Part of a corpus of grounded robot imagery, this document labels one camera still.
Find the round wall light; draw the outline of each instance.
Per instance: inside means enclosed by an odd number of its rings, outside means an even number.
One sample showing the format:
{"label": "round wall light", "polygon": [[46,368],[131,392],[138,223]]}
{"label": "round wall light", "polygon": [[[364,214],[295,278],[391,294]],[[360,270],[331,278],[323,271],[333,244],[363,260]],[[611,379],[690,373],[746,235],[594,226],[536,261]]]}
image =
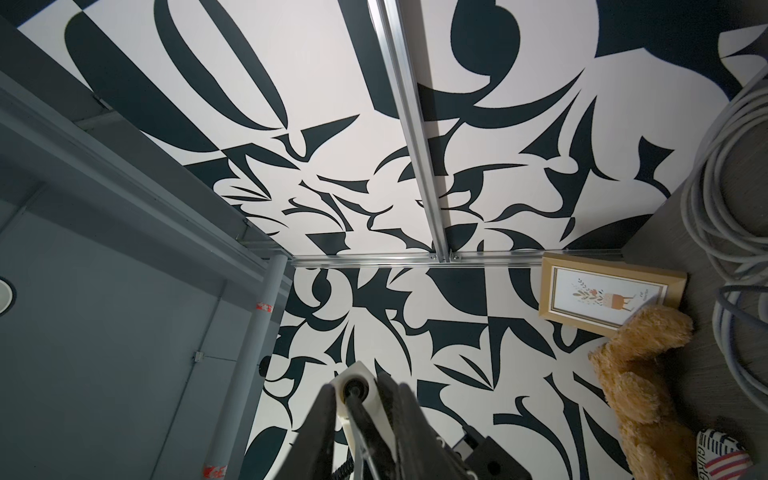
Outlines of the round wall light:
{"label": "round wall light", "polygon": [[8,312],[16,300],[16,289],[11,282],[0,276],[0,315]]}

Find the framed illustration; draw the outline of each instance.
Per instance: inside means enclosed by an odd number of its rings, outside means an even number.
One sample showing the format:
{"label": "framed illustration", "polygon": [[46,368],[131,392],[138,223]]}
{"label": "framed illustration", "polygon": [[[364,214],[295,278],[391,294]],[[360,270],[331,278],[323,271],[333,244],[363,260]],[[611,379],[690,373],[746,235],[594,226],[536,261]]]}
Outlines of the framed illustration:
{"label": "framed illustration", "polygon": [[545,253],[539,316],[605,336],[649,303],[677,308],[687,275],[672,270]]}

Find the red tape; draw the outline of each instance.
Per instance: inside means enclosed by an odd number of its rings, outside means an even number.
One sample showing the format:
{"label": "red tape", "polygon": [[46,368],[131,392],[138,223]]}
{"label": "red tape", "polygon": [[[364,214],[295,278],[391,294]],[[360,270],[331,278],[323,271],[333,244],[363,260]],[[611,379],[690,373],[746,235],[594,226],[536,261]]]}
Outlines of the red tape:
{"label": "red tape", "polygon": [[224,478],[227,474],[227,465],[223,467],[213,467],[205,465],[203,467],[203,478]]}

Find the black and white patterned ceiling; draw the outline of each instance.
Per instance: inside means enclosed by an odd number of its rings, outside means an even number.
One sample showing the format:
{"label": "black and white patterned ceiling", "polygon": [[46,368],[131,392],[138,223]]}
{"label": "black and white patterned ceiling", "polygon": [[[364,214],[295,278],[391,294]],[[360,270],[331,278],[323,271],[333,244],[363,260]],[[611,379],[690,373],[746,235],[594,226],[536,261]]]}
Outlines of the black and white patterned ceiling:
{"label": "black and white patterned ceiling", "polygon": [[[55,0],[19,30],[295,255],[429,250],[363,0]],[[766,61],[720,2],[402,0],[453,250],[618,247]]]}

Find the abstract mural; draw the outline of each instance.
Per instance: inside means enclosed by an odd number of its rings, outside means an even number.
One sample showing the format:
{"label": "abstract mural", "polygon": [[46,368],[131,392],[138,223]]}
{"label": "abstract mural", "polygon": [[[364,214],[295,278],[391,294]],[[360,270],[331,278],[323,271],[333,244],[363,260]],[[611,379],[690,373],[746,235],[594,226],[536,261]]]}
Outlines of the abstract mural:
{"label": "abstract mural", "polygon": [[298,269],[240,478],[272,478],[320,386],[363,361],[407,382],[451,445],[469,424],[533,478],[628,480],[587,359],[604,338],[539,319],[540,282],[540,268]]}
{"label": "abstract mural", "polygon": [[[453,250],[619,247],[766,63],[721,0],[400,4]],[[0,12],[291,253],[431,249],[363,0]]]}

